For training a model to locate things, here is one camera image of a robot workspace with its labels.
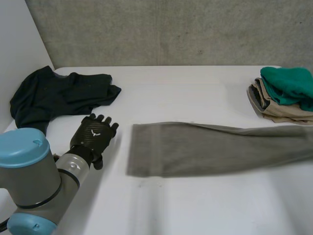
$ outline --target fabric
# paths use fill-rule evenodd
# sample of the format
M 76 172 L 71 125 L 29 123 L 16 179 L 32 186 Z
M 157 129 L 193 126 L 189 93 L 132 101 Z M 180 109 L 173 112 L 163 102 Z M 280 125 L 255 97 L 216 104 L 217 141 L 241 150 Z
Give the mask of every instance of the fabric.
M 267 94 L 261 78 L 255 80 L 247 91 L 251 104 L 266 119 L 274 122 L 292 122 L 300 125 L 313 125 L 313 113 L 303 111 L 298 104 L 279 105 Z
M 61 115 L 89 115 L 93 108 L 110 105 L 121 92 L 106 74 L 63 77 L 49 66 L 30 74 L 11 104 L 16 126 L 33 127 L 46 134 L 49 122 Z
M 261 69 L 269 96 L 280 105 L 300 103 L 300 108 L 313 111 L 313 77 L 305 68 Z
M 313 127 L 241 129 L 182 122 L 134 125 L 127 174 L 187 177 L 309 160 Z

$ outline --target logo on robotic hand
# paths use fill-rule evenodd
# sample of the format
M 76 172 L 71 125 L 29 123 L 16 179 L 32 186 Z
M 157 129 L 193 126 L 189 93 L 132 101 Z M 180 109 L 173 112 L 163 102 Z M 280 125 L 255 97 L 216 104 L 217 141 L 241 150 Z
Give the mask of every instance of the logo on robotic hand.
M 94 133 L 93 132 L 93 130 L 91 130 L 91 133 L 92 133 L 92 135 L 95 137 L 95 136 L 100 136 L 101 135 L 101 133 L 99 133 L 99 134 L 96 134 L 96 133 Z

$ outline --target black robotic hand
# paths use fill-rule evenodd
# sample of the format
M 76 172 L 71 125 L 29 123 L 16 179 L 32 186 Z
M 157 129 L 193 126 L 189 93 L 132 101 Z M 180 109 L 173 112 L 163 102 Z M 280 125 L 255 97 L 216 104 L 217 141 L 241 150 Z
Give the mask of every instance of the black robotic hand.
M 103 166 L 102 153 L 109 146 L 111 139 L 116 135 L 118 124 L 110 126 L 111 118 L 91 114 L 85 117 L 72 140 L 70 141 L 69 153 L 83 157 L 87 163 L 93 163 L 95 169 L 100 170 Z

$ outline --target stack of folded clothes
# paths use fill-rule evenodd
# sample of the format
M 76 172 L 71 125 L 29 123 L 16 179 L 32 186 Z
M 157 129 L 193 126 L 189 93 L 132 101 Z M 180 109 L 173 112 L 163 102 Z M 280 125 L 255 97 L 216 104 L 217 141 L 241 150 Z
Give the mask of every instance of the stack of folded clothes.
M 262 68 L 247 94 L 266 119 L 313 125 L 313 77 L 305 68 Z

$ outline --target light blue joint cap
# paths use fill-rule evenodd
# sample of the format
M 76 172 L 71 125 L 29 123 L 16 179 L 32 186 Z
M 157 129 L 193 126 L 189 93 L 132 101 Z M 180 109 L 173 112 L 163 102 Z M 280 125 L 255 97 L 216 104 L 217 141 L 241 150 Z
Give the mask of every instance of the light blue joint cap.
M 52 221 L 26 213 L 14 213 L 8 223 L 12 235 L 50 235 L 57 228 Z
M 21 128 L 0 135 L 0 167 L 20 168 L 45 158 L 50 145 L 45 135 L 34 128 Z

